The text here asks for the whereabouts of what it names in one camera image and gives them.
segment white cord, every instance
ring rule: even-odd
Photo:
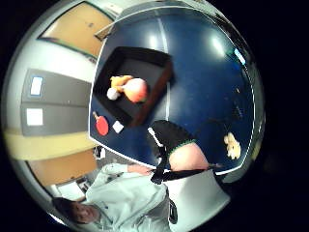
[[[148,128],[148,132],[149,132],[149,134],[151,134],[153,136],[156,145],[159,146],[159,147],[163,147],[163,144],[161,144],[158,141],[158,139],[155,137],[155,131],[152,128]]]

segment red paddle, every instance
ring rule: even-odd
[[[96,118],[96,128],[100,135],[106,135],[108,133],[108,123],[103,116],[98,116],[97,113],[93,112],[94,117]]]

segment fisheye view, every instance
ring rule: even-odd
[[[185,232],[255,165],[255,56],[208,1],[57,1],[1,90],[1,131],[34,202],[72,231]]]

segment stuffed toy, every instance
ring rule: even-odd
[[[133,79],[131,75],[120,75],[120,76],[112,76],[110,77],[111,87],[107,90],[107,98],[109,100],[116,100],[121,93],[124,92],[124,85]]]
[[[231,132],[224,136],[224,143],[227,145],[228,157],[232,160],[239,159],[241,148]]]
[[[131,75],[112,76],[110,80],[111,87],[106,94],[109,100],[116,100],[122,93],[133,103],[146,100],[148,88],[145,80]]]

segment blue table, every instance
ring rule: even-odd
[[[251,85],[240,62],[226,54],[220,55],[213,45],[215,40],[220,41],[225,51],[234,49],[229,38],[216,25],[192,10],[175,9],[170,14],[167,10],[157,10],[117,22],[99,57],[96,78],[117,46],[146,47],[170,54],[174,76],[143,125],[124,128],[120,133],[110,129],[106,136],[100,136],[90,114],[90,136],[129,159],[156,165],[146,141],[147,128],[154,120],[168,119],[193,134],[197,133],[197,143],[208,161],[223,164],[216,174],[239,168],[246,157],[253,130]],[[235,105],[241,111],[241,119],[233,118]],[[94,96],[91,96],[90,107],[90,112],[105,116],[110,128],[116,122]],[[226,132],[222,125],[210,121],[210,118],[231,123],[230,131],[241,146],[240,159],[227,157],[223,141]]]

